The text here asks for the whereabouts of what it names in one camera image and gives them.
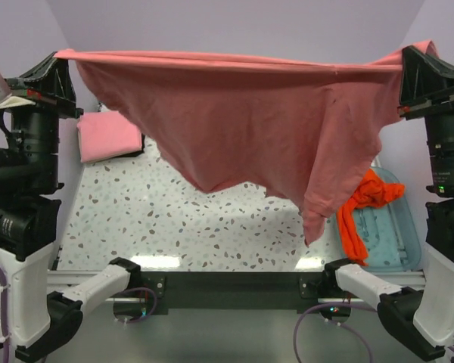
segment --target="plastic tray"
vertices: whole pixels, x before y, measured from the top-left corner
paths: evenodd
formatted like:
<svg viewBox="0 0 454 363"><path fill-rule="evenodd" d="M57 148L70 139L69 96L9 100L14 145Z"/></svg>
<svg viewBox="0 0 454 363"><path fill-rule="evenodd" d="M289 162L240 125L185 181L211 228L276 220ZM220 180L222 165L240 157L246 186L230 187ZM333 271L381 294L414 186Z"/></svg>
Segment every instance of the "plastic tray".
<svg viewBox="0 0 454 363"><path fill-rule="evenodd" d="M399 183L388 170L375 167L373 170L384 182ZM421 245L405 196L383 208L355 209L353 218L356 231L368 250L366 271L400 272L417 268ZM344 255L339 233L337 238Z"/></svg>

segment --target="folded cloth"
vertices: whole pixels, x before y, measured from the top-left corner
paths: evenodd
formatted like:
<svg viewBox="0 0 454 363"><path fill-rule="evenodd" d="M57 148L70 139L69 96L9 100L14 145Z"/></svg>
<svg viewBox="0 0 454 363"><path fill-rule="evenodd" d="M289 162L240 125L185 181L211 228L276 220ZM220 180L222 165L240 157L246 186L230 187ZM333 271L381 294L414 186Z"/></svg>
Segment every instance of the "folded cloth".
<svg viewBox="0 0 454 363"><path fill-rule="evenodd" d="M436 54L432 42L414 44ZM402 52L363 65L168 51L59 51L203 192L244 182L292 200L306 244L352 195L400 120Z"/></svg>
<svg viewBox="0 0 454 363"><path fill-rule="evenodd" d="M117 111L85 113L77 123L81 161L93 163L141 151L141 132Z"/></svg>
<svg viewBox="0 0 454 363"><path fill-rule="evenodd" d="M405 190L402 184L387 184L383 182L372 169L369 169L351 198L336 212L341 243L349 259L366 265L363 261L368 257L363 240L356 233L353 211L371 206L381 208L391 201L403 196Z"/></svg>

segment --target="pink cloth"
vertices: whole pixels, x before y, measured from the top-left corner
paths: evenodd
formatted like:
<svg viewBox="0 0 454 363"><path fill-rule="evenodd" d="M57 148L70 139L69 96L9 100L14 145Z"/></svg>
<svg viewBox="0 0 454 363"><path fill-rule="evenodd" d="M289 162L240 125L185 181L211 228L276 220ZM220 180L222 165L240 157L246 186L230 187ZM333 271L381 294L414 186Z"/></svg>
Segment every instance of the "pink cloth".
<svg viewBox="0 0 454 363"><path fill-rule="evenodd" d="M432 42L415 44L436 54ZM397 114L401 51L370 64L227 54L59 51L84 83L157 141L196 188L242 182L303 211L306 244L356 190Z"/></svg>
<svg viewBox="0 0 454 363"><path fill-rule="evenodd" d="M77 128L83 163L140 151L143 146L138 127L117 111L84 113Z"/></svg>

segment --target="towel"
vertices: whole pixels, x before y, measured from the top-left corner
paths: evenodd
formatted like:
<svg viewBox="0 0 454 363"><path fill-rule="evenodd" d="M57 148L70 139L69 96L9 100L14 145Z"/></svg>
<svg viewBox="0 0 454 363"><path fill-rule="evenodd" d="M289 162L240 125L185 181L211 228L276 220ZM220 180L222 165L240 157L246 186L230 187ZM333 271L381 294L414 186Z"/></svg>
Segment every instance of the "towel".
<svg viewBox="0 0 454 363"><path fill-rule="evenodd" d="M381 208L403 196L402 184L384 183L372 169L369 169L351 198L337 211L336 218L340 230L341 243L349 259L360 265L368 257L363 240L356 233L353 211L371 206Z"/></svg>
<svg viewBox="0 0 454 363"><path fill-rule="evenodd" d="M143 148L138 127L117 111L85 113L77 128L83 163L106 160Z"/></svg>
<svg viewBox="0 0 454 363"><path fill-rule="evenodd" d="M430 41L414 46L437 54ZM75 60L91 92L198 190L253 182L292 200L306 244L362 181L381 128L400 120L401 50L349 65L174 51L55 57Z"/></svg>

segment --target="blue plastic bin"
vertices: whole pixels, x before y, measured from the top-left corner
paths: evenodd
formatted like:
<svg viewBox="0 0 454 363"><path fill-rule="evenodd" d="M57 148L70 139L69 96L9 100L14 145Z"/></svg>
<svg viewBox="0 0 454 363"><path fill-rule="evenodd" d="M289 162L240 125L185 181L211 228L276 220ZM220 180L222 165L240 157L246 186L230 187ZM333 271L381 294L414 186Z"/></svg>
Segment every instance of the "blue plastic bin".
<svg viewBox="0 0 454 363"><path fill-rule="evenodd" d="M384 182L399 183L388 170L375 167L373 170ZM368 250L366 271L400 272L417 268L421 245L405 196L383 208L355 209L353 218L356 231ZM344 254L339 231L337 238Z"/></svg>

